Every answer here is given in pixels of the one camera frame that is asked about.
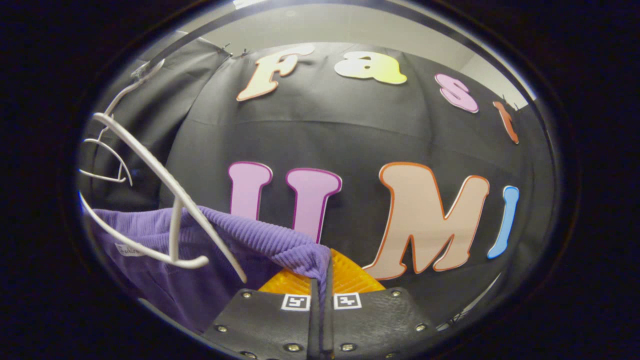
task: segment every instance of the white wall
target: white wall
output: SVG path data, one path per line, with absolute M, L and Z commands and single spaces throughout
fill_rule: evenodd
M 407 5 L 402 0 L 394 2 Z M 424 9 L 410 5 L 429 14 Z M 197 27 L 233 12 L 228 3 L 205 13 L 181 27 L 193 31 Z M 204 36 L 208 41 L 241 54 L 246 48 L 263 49 L 300 42 L 353 42 L 372 44 L 441 63 L 477 80 L 504 96 L 512 106 L 522 107 L 526 101 L 516 88 L 486 60 L 447 36 L 397 15 L 364 8 L 337 4 L 310 4 L 270 10 L 238 20 Z

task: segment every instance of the orange plastic part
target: orange plastic part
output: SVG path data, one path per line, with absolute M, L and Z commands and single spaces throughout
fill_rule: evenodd
M 362 270 L 351 259 L 331 249 L 333 256 L 333 293 L 368 293 L 384 290 L 376 279 Z M 278 294 L 309 295 L 311 280 L 283 269 L 272 277 L 259 291 Z

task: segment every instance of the clothing tag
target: clothing tag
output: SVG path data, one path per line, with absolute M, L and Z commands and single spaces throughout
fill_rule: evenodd
M 118 252 L 122 256 L 144 256 L 143 253 L 141 253 L 140 251 L 128 245 L 125 245 L 125 244 L 115 244 L 115 245 L 116 245 L 116 248 L 118 249 Z

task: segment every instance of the black fabric backdrop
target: black fabric backdrop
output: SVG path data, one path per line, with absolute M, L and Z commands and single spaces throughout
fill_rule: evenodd
M 179 37 L 175 34 L 167 40 Z M 166 43 L 154 46 L 128 67 L 106 91 L 109 100 L 101 101 L 96 111 L 103 111 L 123 87 L 122 79 Z M 542 120 L 530 106 L 520 110 L 522 116 L 511 109 L 520 138 L 516 145 L 493 107 L 500 97 L 455 70 L 381 47 L 313 45 L 314 52 L 300 56 L 292 74 L 274 76 L 280 83 L 275 91 L 238 102 L 236 95 L 253 76 L 255 62 L 295 45 L 227 59 L 224 51 L 198 40 L 169 56 L 157 79 L 128 94 L 116 107 L 115 118 L 166 164 L 197 204 L 220 211 L 229 212 L 232 184 L 227 169 L 235 161 L 271 167 L 273 180 L 262 191 L 260 220 L 286 227 L 292 226 L 295 203 L 295 194 L 285 182 L 288 170 L 312 167 L 340 175 L 342 191 L 327 203 L 321 242 L 361 266 L 374 261 L 387 223 L 390 194 L 378 179 L 383 165 L 410 161 L 430 167 L 445 212 L 467 176 L 483 176 L 490 182 L 490 194 L 470 259 L 446 272 L 428 268 L 416 274 L 409 268 L 401 277 L 382 283 L 409 290 L 438 324 L 460 313 L 499 274 L 499 284 L 510 281 L 490 297 L 504 297 L 505 291 L 519 286 L 550 241 L 548 232 L 557 217 L 553 200 L 561 196 L 556 183 L 562 174 L 554 171 Z M 390 85 L 338 75 L 333 66 L 350 51 L 392 56 L 407 82 Z M 469 113 L 449 104 L 440 94 L 436 74 L 462 81 L 479 111 Z M 98 125 L 85 136 L 96 138 L 102 129 Z M 170 208 L 173 194 L 140 158 L 111 133 L 103 139 L 124 156 L 134 172 L 134 186 L 80 176 L 81 191 L 91 194 L 92 206 L 119 211 Z M 558 146 L 557 138 L 552 141 Z M 115 174 L 120 164 L 106 151 L 95 152 L 87 145 L 81 156 L 81 167 L 96 174 Z M 509 247 L 497 259 L 487 259 L 502 221 L 502 189 L 507 185 L 520 189 Z M 411 251 L 405 253 L 403 263 L 412 264 Z

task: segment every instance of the pink letter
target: pink letter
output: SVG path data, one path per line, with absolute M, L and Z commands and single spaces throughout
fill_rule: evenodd
M 462 81 L 454 79 L 444 74 L 437 74 L 436 81 L 442 88 L 440 93 L 449 101 L 453 106 L 457 106 L 461 109 L 467 110 L 470 113 L 478 112 L 478 104 L 471 95 L 469 95 L 469 89 L 462 83 Z
M 271 182 L 273 172 L 264 164 L 238 161 L 229 166 L 231 215 L 258 220 L 262 187 Z
M 329 196 L 339 193 L 342 179 L 316 168 L 295 168 L 287 173 L 287 184 L 296 192 L 293 229 L 320 242 L 324 208 Z

